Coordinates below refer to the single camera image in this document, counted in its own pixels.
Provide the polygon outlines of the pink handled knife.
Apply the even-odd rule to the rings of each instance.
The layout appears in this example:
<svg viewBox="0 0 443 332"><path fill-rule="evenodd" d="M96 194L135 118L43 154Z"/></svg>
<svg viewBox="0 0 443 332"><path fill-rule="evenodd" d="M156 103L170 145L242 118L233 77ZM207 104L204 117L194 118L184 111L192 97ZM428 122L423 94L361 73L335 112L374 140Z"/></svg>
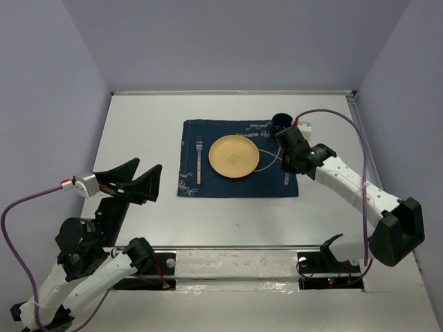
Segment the pink handled knife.
<svg viewBox="0 0 443 332"><path fill-rule="evenodd" d="M289 184L289 173L285 172L284 173L284 185L288 185Z"/></svg>

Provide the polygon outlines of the dark blue cup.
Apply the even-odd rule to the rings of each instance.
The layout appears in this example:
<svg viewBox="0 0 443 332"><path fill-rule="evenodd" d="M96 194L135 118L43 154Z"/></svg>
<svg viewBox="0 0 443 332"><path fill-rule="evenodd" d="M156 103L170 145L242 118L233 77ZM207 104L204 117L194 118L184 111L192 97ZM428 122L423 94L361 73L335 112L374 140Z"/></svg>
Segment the dark blue cup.
<svg viewBox="0 0 443 332"><path fill-rule="evenodd" d="M283 130L293 124L293 117L287 113L277 113L272 117L271 123L275 129Z"/></svg>

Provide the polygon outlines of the blue fish placemat cloth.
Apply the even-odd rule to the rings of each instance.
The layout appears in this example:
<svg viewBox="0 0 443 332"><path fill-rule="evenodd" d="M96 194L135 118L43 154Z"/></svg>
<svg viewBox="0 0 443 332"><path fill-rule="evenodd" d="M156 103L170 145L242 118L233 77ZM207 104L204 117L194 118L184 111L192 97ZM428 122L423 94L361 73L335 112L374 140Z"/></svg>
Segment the blue fish placemat cloth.
<svg viewBox="0 0 443 332"><path fill-rule="evenodd" d="M181 138L181 158L177 195L186 198L287 198L299 195L295 175L284 185L280 169L282 152L273 138L270 120L186 120ZM211 166L208 152L212 144L227 135L252 140L260 153L255 171L243 178L226 178ZM197 184L197 136L203 137L201 184Z"/></svg>

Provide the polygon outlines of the yellow plate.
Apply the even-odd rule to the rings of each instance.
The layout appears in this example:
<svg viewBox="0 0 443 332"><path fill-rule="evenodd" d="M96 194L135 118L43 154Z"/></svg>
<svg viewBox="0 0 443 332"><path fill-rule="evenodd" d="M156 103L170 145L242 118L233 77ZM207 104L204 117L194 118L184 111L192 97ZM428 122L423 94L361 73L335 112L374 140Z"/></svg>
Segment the yellow plate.
<svg viewBox="0 0 443 332"><path fill-rule="evenodd" d="M210 166L226 178L243 178L253 173L260 161L255 143L243 136L228 135L216 140L208 152Z"/></svg>

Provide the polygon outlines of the pink handled fork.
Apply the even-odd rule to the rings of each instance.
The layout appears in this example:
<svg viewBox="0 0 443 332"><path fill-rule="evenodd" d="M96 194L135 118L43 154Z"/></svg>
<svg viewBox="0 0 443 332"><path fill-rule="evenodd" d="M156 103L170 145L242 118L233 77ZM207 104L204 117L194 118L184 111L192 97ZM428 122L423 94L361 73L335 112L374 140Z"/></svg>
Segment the pink handled fork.
<svg viewBox="0 0 443 332"><path fill-rule="evenodd" d="M197 136L196 139L196 150L197 150L197 184L201 184L201 153L203 150L203 137Z"/></svg>

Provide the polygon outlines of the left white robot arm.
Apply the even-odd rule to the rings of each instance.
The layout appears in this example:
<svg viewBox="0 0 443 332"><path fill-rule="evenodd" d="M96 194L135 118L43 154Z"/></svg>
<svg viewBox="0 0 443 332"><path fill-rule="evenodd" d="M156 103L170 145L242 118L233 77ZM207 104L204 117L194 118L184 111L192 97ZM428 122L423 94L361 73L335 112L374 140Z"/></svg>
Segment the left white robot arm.
<svg viewBox="0 0 443 332"><path fill-rule="evenodd" d="M71 217L62 223L55 238L60 252L41 286L24 268L33 294L10 312L25 331L66 331L78 308L156 263L155 251L143 237L132 239L113 259L109 257L129 206L155 202L159 196L162 165L136 178L139 163L139 158L133 158L108 171L77 174L43 192L75 190L85 199L99 198L100 204L92 219Z"/></svg>

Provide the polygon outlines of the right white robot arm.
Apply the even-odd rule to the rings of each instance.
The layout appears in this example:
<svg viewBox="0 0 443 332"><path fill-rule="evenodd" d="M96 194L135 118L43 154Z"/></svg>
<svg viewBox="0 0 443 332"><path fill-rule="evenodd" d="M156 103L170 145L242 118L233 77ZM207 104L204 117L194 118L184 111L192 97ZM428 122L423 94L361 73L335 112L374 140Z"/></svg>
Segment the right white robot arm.
<svg viewBox="0 0 443 332"><path fill-rule="evenodd" d="M334 271L345 261L376 259L396 266L425 240L422 207L414 198L391 195L362 179L323 143L311 146L295 126L277 133L284 171L301 174L328 187L365 218L367 233L334 235L320 247L318 262Z"/></svg>

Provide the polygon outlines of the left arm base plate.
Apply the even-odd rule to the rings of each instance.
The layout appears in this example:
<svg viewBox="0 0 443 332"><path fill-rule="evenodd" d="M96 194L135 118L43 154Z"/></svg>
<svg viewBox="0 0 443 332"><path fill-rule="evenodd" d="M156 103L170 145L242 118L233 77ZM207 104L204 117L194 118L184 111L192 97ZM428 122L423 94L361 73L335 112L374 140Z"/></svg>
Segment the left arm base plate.
<svg viewBox="0 0 443 332"><path fill-rule="evenodd" d="M155 248L156 262L144 273L137 272L118 281L116 291L173 291L176 288L177 252Z"/></svg>

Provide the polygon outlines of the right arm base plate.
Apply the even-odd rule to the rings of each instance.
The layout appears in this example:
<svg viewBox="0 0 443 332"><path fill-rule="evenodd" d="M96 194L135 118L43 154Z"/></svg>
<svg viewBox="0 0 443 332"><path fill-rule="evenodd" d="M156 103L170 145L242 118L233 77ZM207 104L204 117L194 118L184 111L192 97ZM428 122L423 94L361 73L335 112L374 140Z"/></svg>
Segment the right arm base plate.
<svg viewBox="0 0 443 332"><path fill-rule="evenodd" d="M329 250L331 244L342 234L326 240L317 251L297 253L296 272L300 290L363 290L363 278L359 265L350 261L339 262Z"/></svg>

